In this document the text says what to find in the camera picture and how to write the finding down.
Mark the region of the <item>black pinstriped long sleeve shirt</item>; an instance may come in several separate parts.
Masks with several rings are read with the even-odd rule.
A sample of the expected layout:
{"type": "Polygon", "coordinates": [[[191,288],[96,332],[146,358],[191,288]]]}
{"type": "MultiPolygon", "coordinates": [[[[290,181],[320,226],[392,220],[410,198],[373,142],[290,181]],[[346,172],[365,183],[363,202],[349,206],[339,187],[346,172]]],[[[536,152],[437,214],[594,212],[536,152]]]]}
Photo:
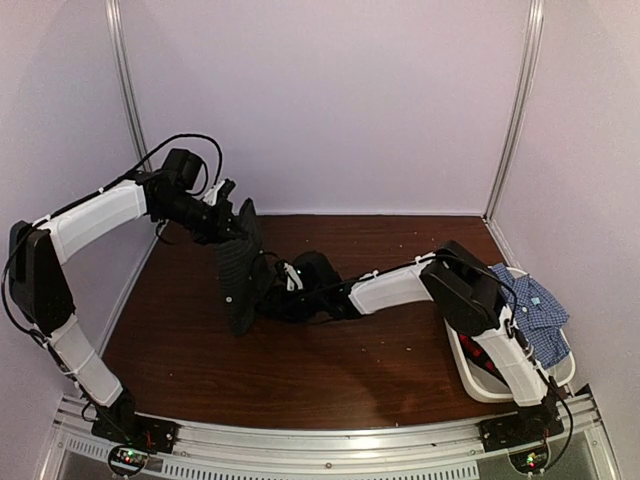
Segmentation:
{"type": "Polygon", "coordinates": [[[256,304],[273,280],[266,256],[262,255],[262,230],[251,198],[243,202],[239,220],[248,238],[214,246],[224,313],[235,337],[250,330],[255,320],[256,304]]]}

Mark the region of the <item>white plastic bin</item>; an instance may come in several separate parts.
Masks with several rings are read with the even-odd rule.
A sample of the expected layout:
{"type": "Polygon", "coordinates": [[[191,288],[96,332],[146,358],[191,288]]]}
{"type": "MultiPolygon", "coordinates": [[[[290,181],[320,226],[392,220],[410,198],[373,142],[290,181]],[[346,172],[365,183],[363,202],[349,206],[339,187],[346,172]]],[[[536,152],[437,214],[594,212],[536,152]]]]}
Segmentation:
{"type": "MultiPolygon", "coordinates": [[[[517,276],[529,274],[515,267],[507,267],[517,276]]],[[[545,380],[553,378],[563,387],[573,379],[576,361],[571,352],[554,367],[545,369],[536,358],[534,348],[515,321],[515,312],[506,301],[507,310],[501,315],[501,326],[472,337],[489,355],[503,377],[500,381],[467,360],[456,332],[446,325],[454,361],[465,391],[483,403],[514,401],[521,406],[534,406],[547,394],[545,380]]]]}

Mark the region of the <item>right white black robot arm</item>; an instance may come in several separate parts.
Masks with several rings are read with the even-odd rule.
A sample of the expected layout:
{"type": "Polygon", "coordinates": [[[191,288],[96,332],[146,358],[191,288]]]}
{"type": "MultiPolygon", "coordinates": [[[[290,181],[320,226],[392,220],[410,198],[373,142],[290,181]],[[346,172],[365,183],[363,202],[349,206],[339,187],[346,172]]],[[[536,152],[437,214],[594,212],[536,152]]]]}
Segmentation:
{"type": "Polygon", "coordinates": [[[256,306],[260,314],[288,323],[319,313],[352,320],[433,302],[454,331],[480,346],[510,389],[518,406],[512,430],[519,440],[535,440],[556,418],[557,384],[517,325],[516,292],[461,244],[448,241],[404,265],[351,279],[341,278],[316,251],[293,262],[279,260],[274,269],[256,306]]]}

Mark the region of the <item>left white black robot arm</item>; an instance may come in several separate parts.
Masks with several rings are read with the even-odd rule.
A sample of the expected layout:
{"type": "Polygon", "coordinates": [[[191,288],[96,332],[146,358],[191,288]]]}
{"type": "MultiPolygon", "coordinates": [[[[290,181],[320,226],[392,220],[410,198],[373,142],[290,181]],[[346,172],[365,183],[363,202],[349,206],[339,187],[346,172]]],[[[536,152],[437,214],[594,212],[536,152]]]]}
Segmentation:
{"type": "Polygon", "coordinates": [[[95,406],[106,429],[123,444],[143,436],[143,421],[135,414],[133,396],[83,333],[63,266],[95,240],[144,216],[154,222],[175,222],[202,245],[246,239],[228,199],[232,181],[206,193],[193,190],[204,167],[196,154],[172,149],[159,169],[134,169],[35,223],[20,221],[10,231],[3,303],[18,307],[30,324],[25,333],[49,351],[95,406]]]}

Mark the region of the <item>blue checked long sleeve shirt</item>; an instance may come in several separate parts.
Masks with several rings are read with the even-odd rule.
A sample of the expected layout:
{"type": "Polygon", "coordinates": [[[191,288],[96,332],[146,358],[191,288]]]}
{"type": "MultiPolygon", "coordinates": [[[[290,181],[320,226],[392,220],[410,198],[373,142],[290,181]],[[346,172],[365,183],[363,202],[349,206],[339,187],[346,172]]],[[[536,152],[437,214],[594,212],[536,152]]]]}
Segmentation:
{"type": "Polygon", "coordinates": [[[515,312],[518,328],[534,348],[542,367],[549,369],[570,353],[561,329],[570,316],[554,295],[530,274],[517,276],[506,265],[490,267],[503,283],[502,291],[515,312]]]}

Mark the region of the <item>red black plaid shirt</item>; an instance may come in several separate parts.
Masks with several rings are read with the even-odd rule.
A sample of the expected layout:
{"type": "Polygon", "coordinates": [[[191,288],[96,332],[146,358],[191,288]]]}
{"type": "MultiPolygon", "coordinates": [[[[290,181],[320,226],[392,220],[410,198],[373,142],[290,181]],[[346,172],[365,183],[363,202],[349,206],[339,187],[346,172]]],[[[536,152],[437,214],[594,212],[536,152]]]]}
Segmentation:
{"type": "Polygon", "coordinates": [[[458,333],[457,338],[467,360],[470,360],[475,366],[479,367],[494,378],[503,381],[503,377],[492,359],[472,337],[458,333]]]}

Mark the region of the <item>left led circuit board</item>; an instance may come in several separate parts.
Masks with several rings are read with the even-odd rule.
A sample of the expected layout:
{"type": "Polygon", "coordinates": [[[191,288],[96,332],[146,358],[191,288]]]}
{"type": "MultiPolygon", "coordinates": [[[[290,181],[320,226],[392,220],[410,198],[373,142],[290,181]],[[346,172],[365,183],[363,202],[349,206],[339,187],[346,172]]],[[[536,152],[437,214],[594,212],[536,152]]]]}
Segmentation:
{"type": "Polygon", "coordinates": [[[150,455],[146,451],[118,445],[109,451],[107,465],[116,475],[131,476],[140,473],[146,467],[149,458],[150,455]]]}

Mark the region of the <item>led circuit board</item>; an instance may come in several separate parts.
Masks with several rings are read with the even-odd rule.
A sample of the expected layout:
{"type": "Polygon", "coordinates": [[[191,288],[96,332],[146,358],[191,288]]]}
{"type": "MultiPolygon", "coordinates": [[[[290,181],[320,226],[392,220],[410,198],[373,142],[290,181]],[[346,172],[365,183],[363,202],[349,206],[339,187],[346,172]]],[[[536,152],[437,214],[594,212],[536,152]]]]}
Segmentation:
{"type": "Polygon", "coordinates": [[[118,445],[109,451],[107,465],[116,475],[131,476],[140,473],[146,467],[149,458],[150,455],[146,451],[118,445]]]}
{"type": "Polygon", "coordinates": [[[536,474],[549,463],[550,454],[546,449],[525,449],[509,454],[512,467],[520,474],[536,474]]]}

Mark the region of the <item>right led circuit board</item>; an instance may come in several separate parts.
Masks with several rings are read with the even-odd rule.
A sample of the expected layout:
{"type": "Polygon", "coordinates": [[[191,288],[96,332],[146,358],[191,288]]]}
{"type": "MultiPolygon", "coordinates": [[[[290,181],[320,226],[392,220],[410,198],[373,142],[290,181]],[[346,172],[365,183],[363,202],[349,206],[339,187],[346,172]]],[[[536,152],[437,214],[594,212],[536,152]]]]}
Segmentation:
{"type": "Polygon", "coordinates": [[[512,467],[520,474],[536,474],[549,463],[550,454],[546,449],[525,449],[509,454],[512,467]]]}

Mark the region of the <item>front aluminium rail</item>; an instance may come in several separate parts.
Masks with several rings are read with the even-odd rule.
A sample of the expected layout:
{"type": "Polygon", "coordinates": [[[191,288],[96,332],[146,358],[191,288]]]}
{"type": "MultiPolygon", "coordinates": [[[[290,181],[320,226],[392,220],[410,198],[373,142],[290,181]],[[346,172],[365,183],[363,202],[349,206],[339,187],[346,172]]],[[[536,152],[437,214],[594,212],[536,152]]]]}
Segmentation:
{"type": "MultiPolygon", "coordinates": [[[[546,440],[551,463],[543,475],[521,473],[526,446],[488,451],[479,417],[368,430],[251,429],[174,420],[172,453],[150,456],[131,479],[621,479],[591,395],[569,398],[574,429],[546,440]]],[[[113,442],[91,435],[83,401],[63,397],[50,446],[36,479],[124,479],[107,458],[113,442]]]]}

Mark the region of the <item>left aluminium frame post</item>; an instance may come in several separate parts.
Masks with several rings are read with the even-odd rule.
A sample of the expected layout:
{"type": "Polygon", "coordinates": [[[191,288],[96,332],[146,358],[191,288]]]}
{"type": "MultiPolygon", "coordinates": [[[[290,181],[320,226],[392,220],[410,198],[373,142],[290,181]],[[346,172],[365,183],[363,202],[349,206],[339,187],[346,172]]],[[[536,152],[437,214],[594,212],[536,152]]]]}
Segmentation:
{"type": "Polygon", "coordinates": [[[139,165],[135,168],[137,180],[149,180],[153,176],[150,160],[146,158],[147,145],[136,102],[135,90],[124,34],[121,2],[106,0],[104,2],[109,36],[111,39],[116,74],[120,86],[125,119],[133,143],[139,165]]]}

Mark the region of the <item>aluminium frame post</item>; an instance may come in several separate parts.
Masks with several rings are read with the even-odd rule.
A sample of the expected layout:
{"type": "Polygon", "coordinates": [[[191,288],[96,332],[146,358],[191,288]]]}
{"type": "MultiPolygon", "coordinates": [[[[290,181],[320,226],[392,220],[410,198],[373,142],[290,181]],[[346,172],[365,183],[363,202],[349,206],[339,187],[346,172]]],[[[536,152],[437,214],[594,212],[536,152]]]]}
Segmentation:
{"type": "Polygon", "coordinates": [[[137,180],[149,180],[153,176],[150,160],[146,158],[147,145],[136,102],[135,90],[124,34],[121,2],[106,0],[104,2],[109,36],[111,39],[116,74],[120,86],[125,119],[133,143],[139,165],[135,168],[137,180]]]}
{"type": "Polygon", "coordinates": [[[543,0],[531,0],[523,40],[522,57],[501,155],[483,215],[489,224],[496,215],[521,134],[527,102],[534,83],[544,31],[543,0]]]}

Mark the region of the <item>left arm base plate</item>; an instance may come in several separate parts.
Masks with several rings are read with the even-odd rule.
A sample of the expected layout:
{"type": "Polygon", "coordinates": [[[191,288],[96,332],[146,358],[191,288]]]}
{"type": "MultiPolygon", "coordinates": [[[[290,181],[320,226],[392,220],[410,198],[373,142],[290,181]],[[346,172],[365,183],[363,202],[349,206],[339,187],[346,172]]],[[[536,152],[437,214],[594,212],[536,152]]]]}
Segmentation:
{"type": "Polygon", "coordinates": [[[124,428],[116,428],[103,418],[91,427],[91,433],[99,438],[132,446],[150,453],[171,454],[177,440],[179,425],[173,421],[144,415],[136,416],[132,433],[124,434],[124,428]]]}

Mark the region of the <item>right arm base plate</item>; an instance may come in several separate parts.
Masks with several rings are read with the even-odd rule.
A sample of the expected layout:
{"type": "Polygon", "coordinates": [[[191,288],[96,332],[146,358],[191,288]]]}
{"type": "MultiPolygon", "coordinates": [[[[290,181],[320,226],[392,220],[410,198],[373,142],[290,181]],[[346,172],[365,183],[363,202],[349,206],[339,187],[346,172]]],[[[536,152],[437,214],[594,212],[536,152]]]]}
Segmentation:
{"type": "Polygon", "coordinates": [[[542,442],[549,436],[564,432],[556,416],[525,415],[523,412],[481,421],[479,433],[485,452],[511,449],[542,442]]]}

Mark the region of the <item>right aluminium frame post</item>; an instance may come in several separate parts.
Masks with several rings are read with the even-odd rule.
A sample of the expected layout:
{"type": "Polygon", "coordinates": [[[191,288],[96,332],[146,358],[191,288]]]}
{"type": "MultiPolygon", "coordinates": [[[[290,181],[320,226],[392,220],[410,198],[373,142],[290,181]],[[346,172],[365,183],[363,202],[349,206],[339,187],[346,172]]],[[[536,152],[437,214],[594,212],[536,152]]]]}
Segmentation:
{"type": "Polygon", "coordinates": [[[534,83],[544,31],[543,0],[531,0],[523,40],[522,57],[501,155],[483,215],[489,224],[496,215],[521,134],[527,102],[534,83]]]}

